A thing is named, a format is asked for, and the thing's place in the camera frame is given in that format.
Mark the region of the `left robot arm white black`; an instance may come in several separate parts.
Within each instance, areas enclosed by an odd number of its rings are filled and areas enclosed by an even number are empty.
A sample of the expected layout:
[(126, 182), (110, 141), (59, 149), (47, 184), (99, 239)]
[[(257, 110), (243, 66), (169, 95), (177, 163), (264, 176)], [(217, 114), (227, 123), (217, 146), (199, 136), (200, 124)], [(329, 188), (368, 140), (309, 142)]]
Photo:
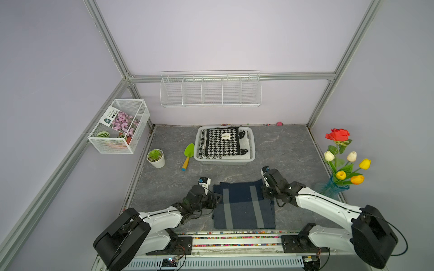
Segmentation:
[(173, 255), (190, 253), (187, 238), (184, 243), (174, 229), (203, 216), (203, 210), (213, 212), (223, 199), (207, 186), (194, 185), (181, 202), (153, 212), (138, 212), (129, 208), (122, 212), (94, 241), (106, 268), (121, 271), (137, 255)]

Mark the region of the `smiley houndstooth white scarf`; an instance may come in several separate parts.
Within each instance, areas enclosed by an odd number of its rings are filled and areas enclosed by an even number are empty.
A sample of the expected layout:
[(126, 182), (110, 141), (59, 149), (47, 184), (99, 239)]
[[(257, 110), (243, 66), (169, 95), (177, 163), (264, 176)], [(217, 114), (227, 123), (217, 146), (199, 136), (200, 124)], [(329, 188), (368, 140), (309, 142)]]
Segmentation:
[(200, 131), (196, 150), (200, 159), (250, 159), (249, 132), (240, 127), (208, 128)]

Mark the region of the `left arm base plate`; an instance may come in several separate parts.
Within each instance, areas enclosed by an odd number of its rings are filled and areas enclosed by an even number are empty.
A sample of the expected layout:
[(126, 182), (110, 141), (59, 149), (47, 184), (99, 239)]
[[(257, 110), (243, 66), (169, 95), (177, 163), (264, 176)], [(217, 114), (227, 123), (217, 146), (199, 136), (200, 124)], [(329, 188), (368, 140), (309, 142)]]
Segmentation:
[(145, 255), (190, 255), (193, 248), (193, 238), (192, 237), (177, 237), (170, 240), (166, 248), (162, 250), (154, 250), (147, 252)]

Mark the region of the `navy striped scarf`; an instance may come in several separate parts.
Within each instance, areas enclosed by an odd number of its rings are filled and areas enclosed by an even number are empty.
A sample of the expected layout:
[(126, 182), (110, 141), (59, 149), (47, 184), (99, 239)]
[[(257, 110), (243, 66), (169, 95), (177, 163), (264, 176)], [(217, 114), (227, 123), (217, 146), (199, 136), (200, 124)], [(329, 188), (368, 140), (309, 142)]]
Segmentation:
[(262, 180), (213, 186), (222, 199), (214, 210), (216, 230), (275, 229), (275, 205), (262, 194)]

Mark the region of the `black white houndstooth scarf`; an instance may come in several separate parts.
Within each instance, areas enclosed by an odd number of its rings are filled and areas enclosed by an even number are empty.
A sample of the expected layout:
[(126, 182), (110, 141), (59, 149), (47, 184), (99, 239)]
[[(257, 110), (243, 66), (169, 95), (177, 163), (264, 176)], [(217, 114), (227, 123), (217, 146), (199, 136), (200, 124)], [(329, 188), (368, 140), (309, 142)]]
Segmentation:
[(239, 128), (236, 126), (210, 128), (206, 130), (207, 157), (228, 157), (240, 155)]

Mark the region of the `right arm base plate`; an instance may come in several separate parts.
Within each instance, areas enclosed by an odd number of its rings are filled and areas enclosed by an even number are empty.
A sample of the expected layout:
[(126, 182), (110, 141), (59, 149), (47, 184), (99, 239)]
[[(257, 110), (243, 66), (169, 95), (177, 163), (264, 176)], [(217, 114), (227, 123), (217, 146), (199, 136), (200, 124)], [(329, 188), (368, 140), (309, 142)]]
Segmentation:
[(285, 254), (316, 254), (329, 252), (326, 247), (316, 247), (307, 237), (300, 238), (298, 235), (283, 235), (280, 237)]

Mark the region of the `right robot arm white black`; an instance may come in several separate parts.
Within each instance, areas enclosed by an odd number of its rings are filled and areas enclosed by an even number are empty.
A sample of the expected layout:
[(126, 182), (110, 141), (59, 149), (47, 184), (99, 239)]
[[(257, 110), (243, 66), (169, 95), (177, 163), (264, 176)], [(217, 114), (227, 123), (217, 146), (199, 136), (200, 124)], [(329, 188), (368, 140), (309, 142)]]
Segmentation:
[(300, 182), (288, 183), (277, 169), (268, 166), (261, 169), (261, 175), (264, 197), (315, 212), (339, 225), (325, 228), (309, 223), (299, 232), (301, 241), (318, 248), (351, 252), (373, 268), (385, 268), (399, 239), (377, 208), (348, 205)]

